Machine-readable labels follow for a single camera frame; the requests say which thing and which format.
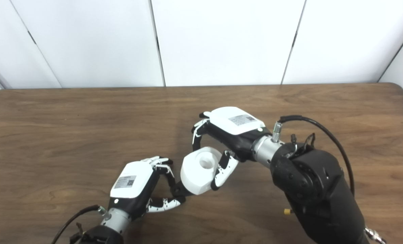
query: white cylindrical part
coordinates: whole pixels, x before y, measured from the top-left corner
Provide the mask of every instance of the white cylindrical part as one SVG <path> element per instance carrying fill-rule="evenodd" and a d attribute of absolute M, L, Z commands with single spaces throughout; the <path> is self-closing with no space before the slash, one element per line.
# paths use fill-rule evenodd
<path fill-rule="evenodd" d="M 211 147 L 203 147 L 186 155 L 180 170 L 185 188 L 194 195 L 210 190 L 220 159 L 221 153 Z"/>

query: panel seam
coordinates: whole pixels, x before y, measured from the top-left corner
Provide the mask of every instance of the panel seam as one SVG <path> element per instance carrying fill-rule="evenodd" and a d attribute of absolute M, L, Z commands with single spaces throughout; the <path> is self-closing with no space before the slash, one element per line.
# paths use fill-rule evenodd
<path fill-rule="evenodd" d="M 387 67 L 385 68 L 385 70 L 382 72 L 381 76 L 379 77 L 378 81 L 376 83 L 379 83 L 382 79 L 382 77 L 384 76 L 384 74 L 387 72 L 388 68 L 390 68 L 391 64 L 393 63 L 393 61 L 396 59 L 397 55 L 399 54 L 400 50 L 403 48 L 403 43 L 400 46 L 400 48 L 397 50 L 396 54 L 393 56 L 393 58 L 391 59 L 390 63 L 387 65 Z"/>
<path fill-rule="evenodd" d="M 153 13 L 152 0 L 149 0 L 149 9 L 150 9 L 150 16 L 152 17 L 153 34 L 155 36 L 156 49 L 158 51 L 158 59 L 159 59 L 159 62 L 160 62 L 161 77 L 163 79 L 163 86 L 166 87 L 167 85 L 166 85 L 166 78 L 164 76 L 163 59 L 162 59 L 162 56 L 161 56 L 160 42 L 158 40 L 158 33 L 156 31 L 155 14 Z"/>
<path fill-rule="evenodd" d="M 27 28 L 27 26 L 24 23 L 24 20 L 22 20 L 21 16 L 19 15 L 19 12 L 16 10 L 15 5 L 13 5 L 12 0 L 9 0 L 10 4 L 12 5 L 13 9 L 15 10 L 16 14 L 18 15 L 19 19 L 21 20 L 22 24 L 24 25 L 24 28 L 27 30 L 27 33 L 30 35 L 31 39 L 33 40 L 33 43 L 36 45 L 37 49 L 39 50 L 40 54 L 42 55 L 43 59 L 45 60 L 46 65 L 48 65 L 48 68 L 50 69 L 51 73 L 53 74 L 53 76 L 55 77 L 55 79 L 57 80 L 57 82 L 59 83 L 60 87 L 63 88 L 62 83 L 59 81 L 59 79 L 57 78 L 56 73 L 53 71 L 53 69 L 51 68 L 51 65 L 49 64 L 48 60 L 46 60 L 45 56 L 42 53 L 42 50 L 40 49 L 39 45 L 36 43 L 36 41 L 34 40 L 33 36 L 31 35 L 29 29 Z"/>
<path fill-rule="evenodd" d="M 281 79 L 280 85 L 284 82 L 285 73 L 287 72 L 287 67 L 289 66 L 290 57 L 292 56 L 293 47 L 295 46 L 296 37 L 298 36 L 299 27 L 301 26 L 302 16 L 304 15 L 305 5 L 307 4 L 307 0 L 304 1 L 304 5 L 302 6 L 301 15 L 299 16 L 298 26 L 296 27 L 295 36 L 293 37 L 292 46 L 290 48 L 289 56 L 287 57 L 287 62 L 284 67 L 284 73 Z"/>

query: silver metal connector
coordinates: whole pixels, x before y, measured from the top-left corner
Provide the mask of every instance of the silver metal connector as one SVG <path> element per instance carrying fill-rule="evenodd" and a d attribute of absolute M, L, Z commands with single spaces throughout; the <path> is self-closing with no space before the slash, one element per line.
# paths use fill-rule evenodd
<path fill-rule="evenodd" d="M 109 220 L 111 218 L 110 212 L 108 212 L 105 207 L 99 206 L 98 213 L 102 215 L 105 220 Z"/>
<path fill-rule="evenodd" d="M 272 142 L 279 142 L 281 135 L 282 123 L 276 122 L 272 132 Z"/>
<path fill-rule="evenodd" d="M 381 236 L 379 236 L 378 232 L 376 232 L 375 230 L 369 229 L 366 226 L 364 232 L 367 234 L 370 240 L 376 241 L 379 244 L 387 244 L 387 241 L 384 240 Z"/>

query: white plastic object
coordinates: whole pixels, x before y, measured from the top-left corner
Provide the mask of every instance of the white plastic object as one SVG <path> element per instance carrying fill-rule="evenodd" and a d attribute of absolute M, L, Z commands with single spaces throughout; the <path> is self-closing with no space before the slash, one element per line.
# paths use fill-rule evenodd
<path fill-rule="evenodd" d="M 110 192 L 112 198 L 135 198 L 146 187 L 153 173 L 146 162 L 135 161 L 126 164 Z"/>
<path fill-rule="evenodd" d="M 180 170 L 180 178 L 185 188 L 194 195 L 210 190 L 221 155 L 211 147 L 203 147 L 186 155 Z"/>
<path fill-rule="evenodd" d="M 265 127 L 263 121 L 237 107 L 222 107 L 209 114 L 212 124 L 232 135 Z"/>

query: qr code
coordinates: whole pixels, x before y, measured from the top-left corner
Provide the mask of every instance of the qr code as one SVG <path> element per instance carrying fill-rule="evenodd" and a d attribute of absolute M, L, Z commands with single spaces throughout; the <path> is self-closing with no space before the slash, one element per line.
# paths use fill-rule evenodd
<path fill-rule="evenodd" d="M 128 184 L 127 184 L 127 185 L 128 185 L 128 186 L 132 186 L 132 185 L 134 184 L 134 181 L 135 181 L 135 180 L 130 180 L 130 181 L 128 181 Z"/>

